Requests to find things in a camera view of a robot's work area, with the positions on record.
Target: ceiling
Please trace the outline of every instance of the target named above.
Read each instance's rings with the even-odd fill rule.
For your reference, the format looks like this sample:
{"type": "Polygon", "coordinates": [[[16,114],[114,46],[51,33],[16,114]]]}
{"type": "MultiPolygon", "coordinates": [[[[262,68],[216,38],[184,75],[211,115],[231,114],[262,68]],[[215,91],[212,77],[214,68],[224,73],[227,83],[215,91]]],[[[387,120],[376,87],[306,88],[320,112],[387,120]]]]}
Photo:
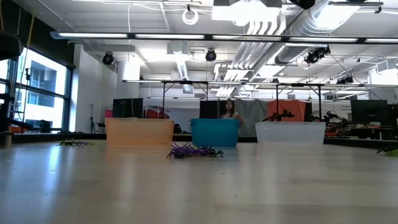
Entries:
{"type": "MultiPolygon", "coordinates": [[[[127,10],[125,4],[103,4],[101,2],[76,2],[72,0],[14,0],[24,9],[36,10],[37,17],[60,31],[80,32],[128,32],[127,10]]],[[[211,10],[212,0],[202,1],[204,6],[200,9],[211,10]]],[[[159,10],[160,6],[150,5],[159,10]]],[[[164,6],[165,9],[183,9],[184,6],[164,6]]],[[[375,14],[375,8],[367,13],[355,13],[345,24],[335,30],[332,35],[338,36],[382,36],[391,37],[398,35],[398,27],[395,22],[398,19],[398,1],[384,0],[383,11],[397,12],[387,14],[385,12],[375,14]]],[[[212,21],[211,16],[199,15],[199,21],[193,25],[186,25],[182,21],[183,11],[166,11],[165,18],[161,11],[146,9],[140,6],[132,6],[130,9],[131,32],[173,32],[173,33],[202,33],[202,34],[243,34],[248,27],[238,27],[228,21],[212,21]]],[[[287,11],[287,21],[294,19],[300,9],[290,7],[287,11]]],[[[166,54],[167,41],[146,40],[97,40],[91,41],[92,46],[104,45],[133,45],[141,53],[146,61],[141,72],[146,75],[158,73],[170,73],[177,69],[174,62],[162,60],[166,54]]],[[[213,71],[215,63],[205,62],[207,49],[215,49],[217,60],[232,60],[239,50],[240,43],[237,42],[198,42],[188,43],[190,48],[195,49],[193,60],[187,62],[188,70],[213,71]]],[[[283,70],[284,78],[297,81],[305,81],[308,76],[312,81],[319,82],[326,78],[339,74],[344,69],[354,69],[354,76],[362,82],[366,81],[367,68],[372,64],[363,62],[378,62],[381,57],[398,57],[396,45],[331,45],[331,52],[344,67],[336,63],[336,60],[327,57],[319,64],[305,70],[299,65],[287,67],[283,70]]],[[[119,58],[127,58],[127,52],[120,53],[119,58]]]]}

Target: fluorescent light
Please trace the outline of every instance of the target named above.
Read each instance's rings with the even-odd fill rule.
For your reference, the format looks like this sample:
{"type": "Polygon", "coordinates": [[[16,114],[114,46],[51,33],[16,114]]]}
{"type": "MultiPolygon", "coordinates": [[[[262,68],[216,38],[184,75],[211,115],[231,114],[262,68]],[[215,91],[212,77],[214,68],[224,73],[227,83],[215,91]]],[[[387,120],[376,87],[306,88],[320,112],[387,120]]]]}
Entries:
{"type": "Polygon", "coordinates": [[[398,39],[384,39],[384,38],[368,38],[365,43],[398,43],[398,39]]]}
{"type": "Polygon", "coordinates": [[[311,44],[311,43],[286,43],[288,47],[328,47],[327,44],[311,44]]]}
{"type": "Polygon", "coordinates": [[[204,35],[195,34],[136,34],[137,39],[190,39],[203,40],[204,35]]]}
{"type": "MultiPolygon", "coordinates": [[[[105,4],[155,4],[153,0],[72,0],[72,1],[77,1],[77,2],[102,2],[105,4]]],[[[200,6],[201,2],[200,1],[157,1],[157,2],[162,2],[164,4],[174,4],[174,5],[182,5],[182,4],[190,4],[190,5],[195,5],[195,6],[200,6]]]]}
{"type": "Polygon", "coordinates": [[[123,80],[124,82],[132,82],[132,83],[162,83],[162,81],[158,80],[123,80]]]}
{"type": "Polygon", "coordinates": [[[214,35],[213,40],[280,41],[281,37],[260,35],[214,35]]]}
{"type": "Polygon", "coordinates": [[[344,42],[355,43],[358,38],[344,38],[344,37],[291,37],[289,41],[292,42],[344,42]]]}
{"type": "Polygon", "coordinates": [[[241,82],[208,82],[209,84],[241,85],[241,82]]]}
{"type": "Polygon", "coordinates": [[[127,34],[96,34],[96,33],[58,33],[64,38],[127,38],[127,34]]]}
{"type": "Polygon", "coordinates": [[[263,82],[251,82],[251,83],[246,83],[247,85],[276,85],[278,83],[263,83],[263,82]]]}
{"type": "MultiPolygon", "coordinates": [[[[161,100],[163,100],[163,97],[161,97],[161,96],[149,96],[148,99],[161,99],[161,100]]],[[[171,99],[174,99],[174,97],[165,97],[165,99],[171,100],[171,99]]]]}
{"type": "MultiPolygon", "coordinates": [[[[161,99],[163,100],[163,97],[161,96],[149,96],[148,99],[161,99]]],[[[199,97],[165,97],[165,100],[201,100],[205,98],[199,98],[199,97]]]]}

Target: dark hair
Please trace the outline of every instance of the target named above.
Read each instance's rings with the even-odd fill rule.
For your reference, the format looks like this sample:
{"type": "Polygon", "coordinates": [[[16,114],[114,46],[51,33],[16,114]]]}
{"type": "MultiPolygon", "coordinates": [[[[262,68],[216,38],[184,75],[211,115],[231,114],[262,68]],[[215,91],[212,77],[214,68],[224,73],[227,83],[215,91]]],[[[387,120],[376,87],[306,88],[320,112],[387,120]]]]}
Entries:
{"type": "Polygon", "coordinates": [[[229,111],[229,112],[231,112],[231,115],[229,117],[232,118],[232,115],[234,115],[234,113],[235,113],[235,105],[234,105],[234,101],[232,101],[231,99],[228,99],[226,101],[226,103],[228,103],[228,102],[231,102],[231,104],[232,104],[232,108],[229,111]]]}

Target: clear plastic bin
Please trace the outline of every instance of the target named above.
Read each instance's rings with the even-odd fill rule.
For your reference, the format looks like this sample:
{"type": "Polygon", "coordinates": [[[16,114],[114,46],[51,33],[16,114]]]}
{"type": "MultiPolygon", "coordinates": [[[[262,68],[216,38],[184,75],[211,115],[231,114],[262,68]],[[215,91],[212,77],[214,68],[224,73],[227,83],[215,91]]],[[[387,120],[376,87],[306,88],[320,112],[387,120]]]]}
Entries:
{"type": "Polygon", "coordinates": [[[258,122],[257,141],[268,143],[323,144],[324,122],[258,122]]]}

